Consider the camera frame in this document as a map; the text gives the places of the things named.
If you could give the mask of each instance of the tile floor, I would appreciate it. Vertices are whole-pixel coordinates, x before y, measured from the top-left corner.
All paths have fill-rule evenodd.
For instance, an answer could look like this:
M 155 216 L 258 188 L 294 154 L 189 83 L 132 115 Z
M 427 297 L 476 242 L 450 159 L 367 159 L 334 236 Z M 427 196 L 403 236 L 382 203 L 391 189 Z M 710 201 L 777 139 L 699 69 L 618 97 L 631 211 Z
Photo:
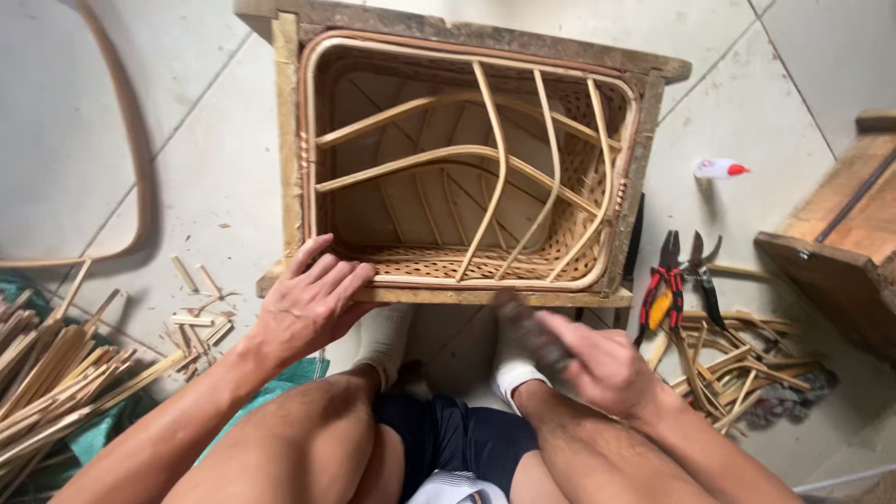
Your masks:
M 644 188 L 636 299 L 671 227 L 721 234 L 720 260 L 757 267 L 754 234 L 773 230 L 814 188 L 849 144 L 858 111 L 896 107 L 896 12 L 884 0 L 850 7 L 837 0 L 561 0 L 549 12 L 513 0 L 367 3 L 694 64 L 691 79 L 667 88 L 663 101 Z M 272 50 L 230 13 L 229 0 L 93 4 L 136 84 L 159 210 L 144 250 L 97 264 L 76 304 L 89 312 L 121 288 L 127 297 L 105 317 L 112 337 L 147 361 L 172 352 L 158 336 L 162 322 L 197 304 L 170 265 L 177 253 L 240 292 L 229 299 L 238 315 L 226 350 L 254 322 L 254 282 L 280 255 Z M 0 152 L 14 168 L 0 187 L 0 213 L 14 217 L 0 220 L 0 256 L 120 247 L 134 230 L 134 177 L 111 85 L 83 23 L 54 0 L 5 2 L 0 48 Z M 690 172 L 702 157 L 734 158 L 754 172 L 700 191 Z M 65 292 L 69 274 L 35 276 L 48 291 Z M 725 308 L 804 320 L 800 343 L 826 352 L 843 379 L 805 424 L 782 422 L 741 441 L 750 453 L 793 485 L 896 461 L 891 371 L 843 345 L 786 289 L 730 279 L 718 279 L 718 288 Z M 611 317 L 589 310 L 585 320 L 602 327 Z M 442 391 L 503 406 L 487 383 L 493 324 L 489 308 L 421 307 L 409 356 L 426 363 Z M 350 334 L 327 349 L 332 371 L 350 365 L 357 344 Z M 667 357 L 660 372 L 674 378 L 674 361 Z M 153 392 L 167 396 L 180 386 L 170 378 Z

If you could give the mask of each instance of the red pliers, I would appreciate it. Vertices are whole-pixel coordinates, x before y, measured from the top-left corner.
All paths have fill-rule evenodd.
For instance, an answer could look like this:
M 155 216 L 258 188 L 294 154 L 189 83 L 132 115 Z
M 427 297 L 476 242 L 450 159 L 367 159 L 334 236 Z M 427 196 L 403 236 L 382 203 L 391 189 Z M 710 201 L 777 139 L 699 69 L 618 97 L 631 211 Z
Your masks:
M 661 280 L 666 280 L 672 290 L 672 306 L 669 307 L 669 327 L 673 330 L 681 326 L 681 314 L 685 309 L 685 294 L 682 292 L 681 265 L 678 263 L 678 253 L 681 252 L 681 243 L 678 241 L 678 231 L 670 230 L 666 233 L 663 246 L 659 250 L 659 264 L 650 269 L 650 286 L 644 293 L 644 301 L 641 303 L 641 314 L 638 317 L 640 326 L 638 336 L 634 338 L 634 346 L 641 348 L 644 333 L 648 329 L 648 315 L 653 300 L 659 292 Z

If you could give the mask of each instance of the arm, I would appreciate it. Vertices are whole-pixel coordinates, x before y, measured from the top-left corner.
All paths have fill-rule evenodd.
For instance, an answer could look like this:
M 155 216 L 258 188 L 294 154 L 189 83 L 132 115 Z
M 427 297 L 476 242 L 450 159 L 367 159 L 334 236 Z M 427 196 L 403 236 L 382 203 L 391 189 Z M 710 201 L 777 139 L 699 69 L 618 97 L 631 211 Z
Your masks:
M 103 448 L 52 502 L 161 502 L 255 392 L 292 362 L 344 336 L 375 306 L 350 301 L 375 271 L 329 254 L 305 271 L 331 242 L 332 235 L 308 240 L 268 293 L 249 334 Z
M 551 312 L 538 319 L 574 358 L 564 379 L 591 407 L 626 421 L 723 503 L 802 502 L 660 381 L 624 331 L 596 331 Z

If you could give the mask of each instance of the hand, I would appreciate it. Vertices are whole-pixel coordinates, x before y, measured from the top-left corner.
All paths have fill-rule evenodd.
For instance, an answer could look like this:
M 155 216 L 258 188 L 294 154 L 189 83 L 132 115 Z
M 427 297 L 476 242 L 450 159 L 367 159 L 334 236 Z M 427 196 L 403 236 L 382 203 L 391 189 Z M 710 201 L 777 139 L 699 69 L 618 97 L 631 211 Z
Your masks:
M 382 306 L 351 301 L 352 294 L 374 277 L 373 265 L 324 254 L 307 268 L 332 240 L 332 234 L 326 234 L 306 241 L 264 298 L 247 338 L 258 339 L 275 367 L 285 368 L 340 339 L 365 313 Z
M 655 411 L 662 382 L 625 331 L 598 331 L 550 311 L 536 317 L 573 354 L 564 379 L 584 403 L 625 421 L 639 421 Z

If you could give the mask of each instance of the pliers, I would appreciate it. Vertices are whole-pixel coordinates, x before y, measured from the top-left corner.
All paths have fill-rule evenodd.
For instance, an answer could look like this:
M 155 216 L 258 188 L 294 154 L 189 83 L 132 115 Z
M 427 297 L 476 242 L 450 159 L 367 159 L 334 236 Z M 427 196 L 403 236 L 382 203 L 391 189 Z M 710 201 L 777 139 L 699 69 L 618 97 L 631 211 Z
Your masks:
M 640 322 L 638 336 L 634 338 L 634 346 L 636 348 L 640 348 L 641 342 L 644 340 L 644 333 L 647 332 L 649 327 L 650 307 L 657 297 L 660 281 L 664 279 L 672 290 L 672 305 L 669 307 L 669 326 L 675 330 L 681 325 L 681 314 L 685 306 L 685 294 L 681 290 L 682 271 L 678 263 L 679 252 L 681 252 L 681 243 L 678 241 L 678 231 L 670 230 L 666 233 L 666 239 L 663 240 L 663 246 L 659 250 L 659 264 L 657 267 L 650 269 L 650 286 L 644 293 L 641 313 L 638 317 L 638 322 Z
M 719 311 L 719 296 L 716 295 L 716 286 L 712 282 L 710 268 L 707 267 L 707 264 L 719 253 L 720 248 L 722 248 L 721 235 L 719 235 L 719 239 L 716 240 L 716 246 L 712 248 L 710 254 L 702 256 L 703 237 L 700 236 L 699 232 L 694 231 L 694 243 L 691 246 L 691 258 L 687 261 L 685 278 L 700 284 L 703 290 L 703 301 L 706 304 L 706 314 L 713 324 L 722 330 L 726 330 L 725 320 L 722 318 L 722 314 Z

